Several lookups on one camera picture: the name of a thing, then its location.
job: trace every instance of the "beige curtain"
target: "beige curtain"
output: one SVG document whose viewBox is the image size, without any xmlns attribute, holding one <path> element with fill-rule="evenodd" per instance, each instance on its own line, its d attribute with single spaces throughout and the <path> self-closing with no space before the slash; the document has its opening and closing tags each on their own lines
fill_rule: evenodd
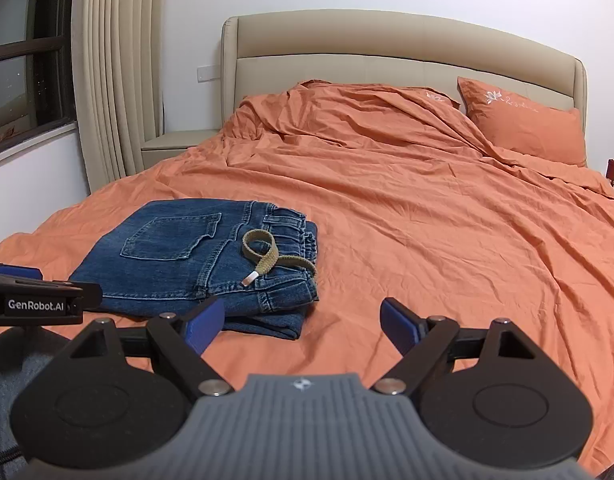
<svg viewBox="0 0 614 480">
<path fill-rule="evenodd" d="M 162 134 L 161 0 L 73 0 L 72 70 L 92 192 L 143 171 Z"/>
</svg>

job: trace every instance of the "folded jeans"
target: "folded jeans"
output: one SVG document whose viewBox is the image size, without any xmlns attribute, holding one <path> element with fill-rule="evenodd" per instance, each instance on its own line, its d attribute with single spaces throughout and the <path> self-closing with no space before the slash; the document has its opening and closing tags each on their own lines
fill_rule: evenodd
<svg viewBox="0 0 614 480">
<path fill-rule="evenodd" d="M 316 262 L 316 225 L 298 211 L 186 198 L 137 210 L 98 240 L 70 279 L 100 283 L 102 310 L 129 316 L 182 314 L 209 296 L 224 296 L 226 330 L 296 339 L 309 304 L 318 300 L 314 277 L 303 268 L 275 266 L 242 285 L 254 269 L 241 251 L 252 229 L 273 234 L 280 254 Z M 259 240 L 252 248 L 267 251 Z"/>
</svg>

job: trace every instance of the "orange pillow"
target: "orange pillow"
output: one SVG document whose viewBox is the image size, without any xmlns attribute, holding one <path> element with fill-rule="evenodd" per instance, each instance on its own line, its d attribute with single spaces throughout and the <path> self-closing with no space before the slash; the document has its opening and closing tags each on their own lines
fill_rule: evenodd
<svg viewBox="0 0 614 480">
<path fill-rule="evenodd" d="M 580 111 L 564 111 L 474 79 L 458 78 L 467 117 L 495 146 L 586 166 Z"/>
</svg>

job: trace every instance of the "light switch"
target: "light switch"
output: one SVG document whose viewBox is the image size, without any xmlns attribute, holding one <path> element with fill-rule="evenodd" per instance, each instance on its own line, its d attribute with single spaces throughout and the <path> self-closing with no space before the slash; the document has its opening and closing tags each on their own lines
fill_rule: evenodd
<svg viewBox="0 0 614 480">
<path fill-rule="evenodd" d="M 199 83 L 211 81 L 212 79 L 220 79 L 221 67 L 220 65 L 199 66 L 196 69 L 196 76 Z"/>
</svg>

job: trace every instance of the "beige headboard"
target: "beige headboard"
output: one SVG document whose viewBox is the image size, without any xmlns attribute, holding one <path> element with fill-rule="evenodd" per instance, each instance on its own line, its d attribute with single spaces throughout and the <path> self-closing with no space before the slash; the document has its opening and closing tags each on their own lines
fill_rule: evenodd
<svg viewBox="0 0 614 480">
<path fill-rule="evenodd" d="M 575 57 L 471 23 L 382 10 L 322 9 L 229 18 L 221 50 L 223 122 L 246 95 L 302 80 L 428 86 L 462 98 L 464 76 L 586 118 L 586 73 Z"/>
</svg>

